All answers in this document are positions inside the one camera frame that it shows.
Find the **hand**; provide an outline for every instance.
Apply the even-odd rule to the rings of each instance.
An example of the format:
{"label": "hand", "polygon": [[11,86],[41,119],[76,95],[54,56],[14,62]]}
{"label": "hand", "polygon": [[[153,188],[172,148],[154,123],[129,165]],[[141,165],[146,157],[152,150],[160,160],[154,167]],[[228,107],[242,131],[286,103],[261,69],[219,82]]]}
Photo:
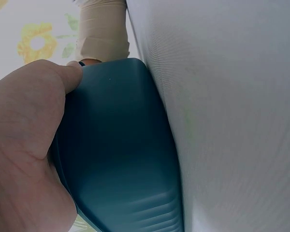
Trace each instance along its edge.
{"label": "hand", "polygon": [[67,232],[76,218],[71,196],[47,153],[65,94],[82,78],[77,62],[30,63],[0,81],[0,231]]}

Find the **white mattress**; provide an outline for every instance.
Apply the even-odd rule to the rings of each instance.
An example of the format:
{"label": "white mattress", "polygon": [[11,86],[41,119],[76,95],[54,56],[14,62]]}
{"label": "white mattress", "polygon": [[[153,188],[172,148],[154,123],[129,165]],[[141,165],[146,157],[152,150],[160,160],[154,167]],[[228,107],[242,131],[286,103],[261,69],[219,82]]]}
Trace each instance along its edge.
{"label": "white mattress", "polygon": [[290,232],[290,0],[128,0],[186,232]]}

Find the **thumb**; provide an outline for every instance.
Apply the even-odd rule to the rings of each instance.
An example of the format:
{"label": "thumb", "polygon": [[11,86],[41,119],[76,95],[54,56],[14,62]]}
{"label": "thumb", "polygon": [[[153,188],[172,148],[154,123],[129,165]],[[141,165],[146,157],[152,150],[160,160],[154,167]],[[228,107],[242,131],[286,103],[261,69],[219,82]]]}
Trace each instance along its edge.
{"label": "thumb", "polygon": [[83,77],[82,66],[77,61],[69,62],[67,66],[61,66],[60,72],[66,94],[76,89]]}

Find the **beige bandage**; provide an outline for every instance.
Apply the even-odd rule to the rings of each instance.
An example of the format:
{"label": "beige bandage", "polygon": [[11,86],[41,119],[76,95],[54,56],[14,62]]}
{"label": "beige bandage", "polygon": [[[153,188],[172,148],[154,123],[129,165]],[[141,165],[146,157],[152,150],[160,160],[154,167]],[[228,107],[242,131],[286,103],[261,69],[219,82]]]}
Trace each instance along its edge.
{"label": "beige bandage", "polygon": [[102,62],[127,58],[125,0],[89,0],[80,5],[76,59]]}

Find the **teal plastic object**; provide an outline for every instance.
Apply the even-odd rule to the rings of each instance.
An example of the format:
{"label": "teal plastic object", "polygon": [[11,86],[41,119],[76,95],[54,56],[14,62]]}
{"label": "teal plastic object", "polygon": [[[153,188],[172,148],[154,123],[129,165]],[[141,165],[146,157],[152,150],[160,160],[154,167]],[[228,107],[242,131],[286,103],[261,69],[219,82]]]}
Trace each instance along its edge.
{"label": "teal plastic object", "polygon": [[77,211],[101,232],[183,232],[177,152],[146,66],[83,67],[52,144]]}

